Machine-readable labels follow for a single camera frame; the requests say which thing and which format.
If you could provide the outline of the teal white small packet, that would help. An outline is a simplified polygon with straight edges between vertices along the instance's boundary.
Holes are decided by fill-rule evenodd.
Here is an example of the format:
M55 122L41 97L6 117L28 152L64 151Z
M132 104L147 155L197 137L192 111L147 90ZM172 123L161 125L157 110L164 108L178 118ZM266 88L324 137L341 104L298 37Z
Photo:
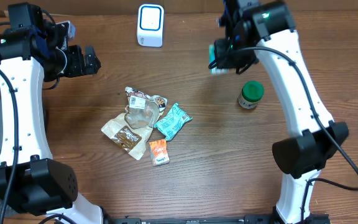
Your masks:
M215 54L214 54L214 45L211 44L209 45L209 62L212 63L213 60L215 60ZM214 67L210 70L210 73L212 75L222 75L222 74L225 74L225 73L228 73L229 70L226 69L226 68L217 68L217 67Z

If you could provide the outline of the green lid jar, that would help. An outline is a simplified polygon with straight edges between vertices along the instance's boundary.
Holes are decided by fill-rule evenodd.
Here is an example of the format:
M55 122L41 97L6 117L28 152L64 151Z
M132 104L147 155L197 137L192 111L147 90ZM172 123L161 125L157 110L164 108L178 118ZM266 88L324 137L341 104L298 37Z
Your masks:
M264 95L264 87L257 81L249 81L243 87L237 98L238 103L245 109L253 109Z

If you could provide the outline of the brown white snack pouch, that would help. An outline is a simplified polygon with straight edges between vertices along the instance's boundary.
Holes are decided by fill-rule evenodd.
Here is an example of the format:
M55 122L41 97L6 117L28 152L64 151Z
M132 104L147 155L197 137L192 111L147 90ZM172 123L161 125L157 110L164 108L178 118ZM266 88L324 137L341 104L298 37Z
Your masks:
M131 157L139 160L146 151L146 142L159 117L163 115L168 100L129 86L125 88L125 94L125 112L110 119L101 131Z

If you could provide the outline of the teal snack packet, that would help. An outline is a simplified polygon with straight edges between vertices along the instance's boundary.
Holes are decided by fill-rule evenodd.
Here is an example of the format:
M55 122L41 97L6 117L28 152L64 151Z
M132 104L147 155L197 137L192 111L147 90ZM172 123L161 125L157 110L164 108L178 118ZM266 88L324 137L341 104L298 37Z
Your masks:
M185 123L192 119L186 111L179 107L178 103L175 103L167 115L154 124L154 128L157 128L165 136L166 141L171 141Z

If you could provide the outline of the orange red snack packet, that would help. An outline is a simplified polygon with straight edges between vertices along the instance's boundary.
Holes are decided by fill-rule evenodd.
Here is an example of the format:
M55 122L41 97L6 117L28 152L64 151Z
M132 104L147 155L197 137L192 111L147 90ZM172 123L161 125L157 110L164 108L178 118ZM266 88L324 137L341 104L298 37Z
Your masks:
M170 162L165 139L149 142L149 147L153 166L160 166Z

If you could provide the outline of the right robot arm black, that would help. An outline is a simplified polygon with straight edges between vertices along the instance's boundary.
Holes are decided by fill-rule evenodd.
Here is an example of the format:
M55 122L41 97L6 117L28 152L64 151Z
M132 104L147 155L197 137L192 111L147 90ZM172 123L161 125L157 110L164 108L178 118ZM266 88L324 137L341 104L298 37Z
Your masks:
M313 185L338 144L348 137L346 123L334 121L313 85L300 50L295 21L283 1L225 1L210 66L242 73L261 63L276 91L288 138L272 146L282 171L280 198L271 215L248 215L246 223L328 223L327 215L309 210Z

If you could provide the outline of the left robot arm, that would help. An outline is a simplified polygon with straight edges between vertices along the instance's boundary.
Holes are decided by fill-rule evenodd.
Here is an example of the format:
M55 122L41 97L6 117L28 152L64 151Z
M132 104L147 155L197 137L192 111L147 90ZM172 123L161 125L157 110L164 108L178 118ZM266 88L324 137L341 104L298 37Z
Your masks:
M55 22L39 6L11 4L8 13L0 34L0 221L13 210L57 223L109 224L105 210L80 194L74 170L53 159L42 102L44 82L98 72L94 48L68 45L73 24Z

